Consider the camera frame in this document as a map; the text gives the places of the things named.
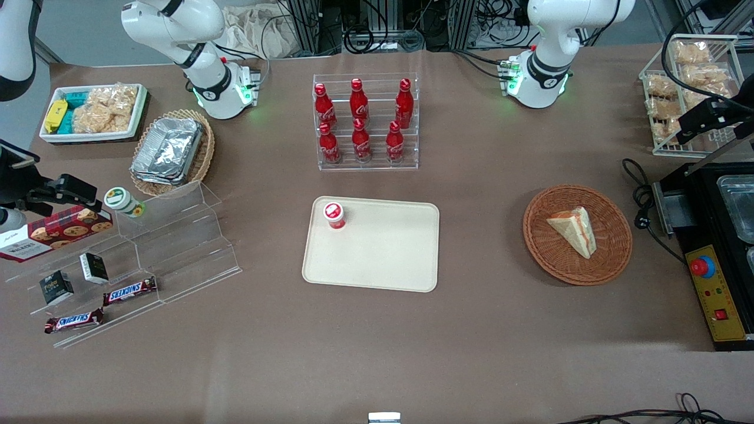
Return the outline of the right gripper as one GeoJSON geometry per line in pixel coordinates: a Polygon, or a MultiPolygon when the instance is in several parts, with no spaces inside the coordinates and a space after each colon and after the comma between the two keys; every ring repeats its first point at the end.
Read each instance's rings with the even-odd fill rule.
{"type": "Polygon", "coordinates": [[[43,202],[21,199],[17,201],[17,209],[0,207],[0,233],[16,231],[27,224],[24,212],[49,217],[53,214],[53,207],[45,202],[55,204],[97,205],[97,188],[70,174],[61,174],[57,179],[49,180],[36,188],[36,198],[43,202]]]}

